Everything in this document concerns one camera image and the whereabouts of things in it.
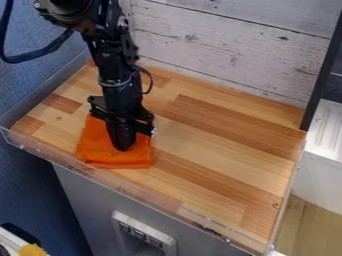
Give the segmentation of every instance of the orange cloth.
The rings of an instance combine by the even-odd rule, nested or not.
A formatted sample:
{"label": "orange cloth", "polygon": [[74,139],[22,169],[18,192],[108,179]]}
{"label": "orange cloth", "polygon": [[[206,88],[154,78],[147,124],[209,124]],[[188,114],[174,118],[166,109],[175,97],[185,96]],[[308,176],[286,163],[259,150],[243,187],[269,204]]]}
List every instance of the orange cloth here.
{"label": "orange cloth", "polygon": [[121,152],[113,146],[105,121],[88,114],[75,156],[102,168],[149,168],[152,162],[151,138],[137,133],[135,144]]}

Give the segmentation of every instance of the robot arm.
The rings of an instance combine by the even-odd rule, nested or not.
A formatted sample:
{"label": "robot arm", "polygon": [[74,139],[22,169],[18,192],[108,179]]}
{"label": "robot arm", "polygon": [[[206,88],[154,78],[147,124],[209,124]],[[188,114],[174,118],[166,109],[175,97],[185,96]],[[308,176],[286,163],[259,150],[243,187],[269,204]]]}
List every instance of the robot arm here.
{"label": "robot arm", "polygon": [[[35,0],[34,7],[52,24],[66,31],[47,47],[21,56],[4,54],[6,29],[13,6],[7,0],[0,22],[0,57],[10,63],[34,59],[57,50],[72,31],[78,31],[99,68],[103,96],[90,96],[90,113],[106,122],[113,145],[126,151],[136,133],[154,134],[153,114],[142,106],[143,94],[153,86],[151,74],[135,65],[138,48],[133,43],[117,0]],[[142,92],[140,72],[151,78],[150,88]]]}

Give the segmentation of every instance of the white wooden wall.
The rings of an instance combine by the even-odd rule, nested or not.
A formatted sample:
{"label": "white wooden wall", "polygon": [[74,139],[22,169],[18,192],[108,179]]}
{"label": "white wooden wall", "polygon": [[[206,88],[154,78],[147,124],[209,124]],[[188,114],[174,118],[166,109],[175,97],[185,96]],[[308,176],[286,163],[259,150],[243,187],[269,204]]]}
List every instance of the white wooden wall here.
{"label": "white wooden wall", "polygon": [[142,62],[305,107],[341,0],[130,0]]}

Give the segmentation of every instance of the wood grain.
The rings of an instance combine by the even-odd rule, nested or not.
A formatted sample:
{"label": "wood grain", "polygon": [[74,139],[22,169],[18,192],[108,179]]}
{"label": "wood grain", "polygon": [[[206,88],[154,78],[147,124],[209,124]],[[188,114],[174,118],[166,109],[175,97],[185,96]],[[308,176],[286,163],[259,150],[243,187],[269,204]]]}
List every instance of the wood grain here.
{"label": "wood grain", "polygon": [[286,213],[279,228],[275,241],[276,250],[284,255],[293,255],[297,234],[305,208],[305,201],[299,197],[291,196]]}
{"label": "wood grain", "polygon": [[326,38],[331,37],[341,9],[339,0],[154,1]]}
{"label": "wood grain", "polygon": [[231,87],[308,101],[329,40],[150,1],[132,3],[142,56],[230,81]]}
{"label": "wood grain", "polygon": [[341,253],[342,215],[291,195],[275,248],[287,256]]}
{"label": "wood grain", "polygon": [[[150,169],[96,171],[72,157],[89,110],[87,96],[101,94],[92,64],[12,130],[48,145],[41,154],[54,162],[81,169],[173,216],[209,225],[234,243],[263,252],[279,217],[274,204],[284,201],[304,141],[305,133],[298,130],[303,110],[149,69],[157,86],[144,105],[156,114],[158,130]],[[148,80],[142,81],[146,88]],[[36,147],[32,140],[13,138]]]}

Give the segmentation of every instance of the black cable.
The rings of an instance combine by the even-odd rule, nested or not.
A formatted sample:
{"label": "black cable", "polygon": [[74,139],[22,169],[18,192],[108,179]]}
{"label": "black cable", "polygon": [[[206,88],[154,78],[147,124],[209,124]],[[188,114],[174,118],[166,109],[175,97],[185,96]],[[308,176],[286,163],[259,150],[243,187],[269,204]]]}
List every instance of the black cable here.
{"label": "black cable", "polygon": [[135,71],[145,73],[150,78],[150,86],[149,86],[149,88],[147,89],[146,92],[140,91],[140,89],[138,89],[141,94],[149,94],[151,92],[153,86],[154,86],[154,81],[153,81],[152,74],[147,69],[144,69],[144,68],[142,68],[140,66],[137,66],[137,65],[134,65],[133,68],[134,68]]}
{"label": "black cable", "polygon": [[19,54],[16,56],[6,56],[5,39],[6,39],[8,23],[11,17],[12,9],[13,9],[13,3],[14,3],[14,0],[6,1],[5,9],[0,20],[0,58],[3,59],[3,61],[7,63],[15,64],[15,63],[20,63],[20,62],[42,57],[44,55],[57,51],[62,46],[62,44],[72,35],[73,30],[69,28],[69,29],[66,29],[64,33],[62,33],[58,38],[53,40],[49,45],[45,46],[42,49],[28,52],[28,53]]}
{"label": "black cable", "polygon": [[0,256],[11,256],[7,249],[0,244]]}

